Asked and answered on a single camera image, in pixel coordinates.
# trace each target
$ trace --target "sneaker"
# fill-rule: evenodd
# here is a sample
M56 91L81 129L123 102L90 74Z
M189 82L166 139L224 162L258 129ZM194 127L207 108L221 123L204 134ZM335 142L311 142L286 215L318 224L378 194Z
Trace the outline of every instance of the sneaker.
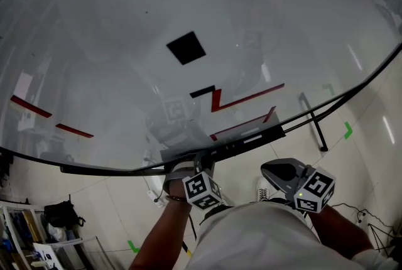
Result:
M268 201L269 183L265 177L260 177L257 181L257 202Z

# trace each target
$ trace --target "black bag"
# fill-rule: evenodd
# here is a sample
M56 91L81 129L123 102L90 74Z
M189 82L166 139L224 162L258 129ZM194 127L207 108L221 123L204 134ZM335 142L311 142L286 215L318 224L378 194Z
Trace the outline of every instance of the black bag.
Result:
M85 223L85 220L75 213L71 197L68 201L45 206L45 218L54 227L66 227L68 229L71 229L75 224L83 227Z

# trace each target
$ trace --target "green tape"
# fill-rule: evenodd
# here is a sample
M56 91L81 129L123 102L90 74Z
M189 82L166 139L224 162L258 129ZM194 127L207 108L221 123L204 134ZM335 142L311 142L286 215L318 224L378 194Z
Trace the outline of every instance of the green tape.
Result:
M329 92L331 93L331 96L335 96L334 88L332 87L331 84L325 84L322 85L323 89L329 89Z
M349 125L348 122L345 122L345 126L346 126L346 129L347 129L347 132L345 134L345 139L348 139L349 136L352 135L353 130L352 130L352 128L351 128L351 126Z
M134 247L134 244L133 244L130 240L128 240L127 242L128 242L128 245L130 246L131 250L133 250L134 253L138 253L138 252L139 252L139 249L140 249L140 248Z

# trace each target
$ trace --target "black square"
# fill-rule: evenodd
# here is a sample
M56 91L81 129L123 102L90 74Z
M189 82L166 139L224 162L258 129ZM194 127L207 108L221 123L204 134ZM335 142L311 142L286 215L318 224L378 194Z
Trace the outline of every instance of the black square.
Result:
M196 197L197 195L207 191L202 174L198 174L186 181L185 186L188 198Z
M197 90L196 92L192 92L190 94L190 96L192 98L196 98L196 97L200 97L202 95L205 95L205 94L208 94L209 92L214 92L214 91L215 91L215 85L212 85L210 87L207 87L207 88L204 88L204 89L201 89L201 90Z
M193 31L168 43L166 46L182 65L206 55Z
M220 195L220 191L219 191L219 186L218 184L216 184L213 179L208 178L209 179L209 185L211 186L211 191L213 194L217 195L218 197L222 198Z
M306 185L303 185L303 188L318 197L322 197L332 182L333 179L315 172L310 181Z
M332 188L328 191L328 194L326 196L324 196L323 200L322 200L322 208L324 208L324 205L328 203L329 199L332 197L332 195L334 195L334 190L335 190L335 184L332 185Z
M297 198L297 208L311 212L316 212L318 209L316 202L303 200L302 198Z
M196 207L199 207L202 210L205 210L206 208L209 208L217 203L219 203L219 201L209 194L206 197L200 198L199 200L193 202Z

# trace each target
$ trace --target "white sleeve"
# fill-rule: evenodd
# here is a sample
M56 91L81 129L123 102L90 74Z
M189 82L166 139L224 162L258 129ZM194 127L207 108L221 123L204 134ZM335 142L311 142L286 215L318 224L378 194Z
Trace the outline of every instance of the white sleeve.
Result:
M365 270L397 270L399 263L385 258L378 251L366 250L356 254L352 261L360 264Z

